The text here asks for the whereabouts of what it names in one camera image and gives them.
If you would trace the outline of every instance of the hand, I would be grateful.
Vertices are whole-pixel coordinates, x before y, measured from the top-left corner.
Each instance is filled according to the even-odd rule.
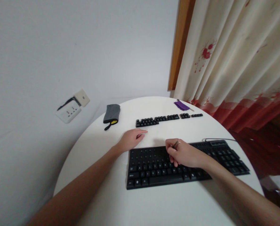
[[[139,128],[126,131],[121,140],[116,144],[116,147],[121,153],[133,149],[141,142],[141,140],[143,140],[145,136],[143,133],[147,133],[147,131]]]
[[[167,139],[165,141],[166,150],[170,155],[170,162],[173,163],[175,167],[179,164],[183,164],[187,167],[201,168],[202,165],[211,158],[181,139],[178,140],[181,143],[178,144],[177,150],[173,149],[171,146],[173,146],[176,141],[177,139]]]

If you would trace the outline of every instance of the curtain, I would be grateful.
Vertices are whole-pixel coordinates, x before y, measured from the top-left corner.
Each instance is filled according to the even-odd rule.
[[[280,0],[196,1],[174,98],[226,129],[280,113]]]

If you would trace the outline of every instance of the power outlet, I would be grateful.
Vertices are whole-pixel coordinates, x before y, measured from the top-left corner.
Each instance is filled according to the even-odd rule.
[[[69,123],[70,121],[73,120],[73,118],[76,117],[76,115],[79,114],[79,112],[81,112],[81,108],[79,107],[76,101],[72,100],[68,102],[65,106],[60,108],[56,112],[56,115],[64,123]]]

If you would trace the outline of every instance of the keyboard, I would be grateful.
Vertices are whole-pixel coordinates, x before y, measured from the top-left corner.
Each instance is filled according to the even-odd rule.
[[[248,167],[224,140],[190,145],[214,158],[235,176],[250,174]],[[130,150],[127,190],[209,179],[209,174],[200,168],[175,167],[169,161],[165,146]]]
[[[180,114],[181,119],[185,119],[185,118],[194,118],[194,117],[202,117],[203,114],[194,114],[194,115],[189,115],[188,113],[182,113]],[[153,125],[158,125],[159,122],[161,121],[170,121],[170,120],[176,120],[176,119],[180,119],[180,117],[178,116],[178,114],[175,115],[167,115],[166,116],[159,116],[159,117],[155,117],[155,119],[153,118],[145,118],[145,119],[137,119],[136,120],[136,128],[138,127],[144,127],[144,126],[153,126]]]

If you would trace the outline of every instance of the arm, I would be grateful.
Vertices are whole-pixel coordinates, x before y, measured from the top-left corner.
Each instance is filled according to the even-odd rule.
[[[133,149],[144,138],[146,130],[127,131],[121,140],[90,168],[80,174],[52,198],[28,225],[74,225],[86,210],[100,184],[116,159]]]
[[[177,139],[166,140],[170,161],[205,170],[219,185],[248,225],[280,225],[280,208],[227,171],[222,165],[183,140],[177,150],[171,146]]]

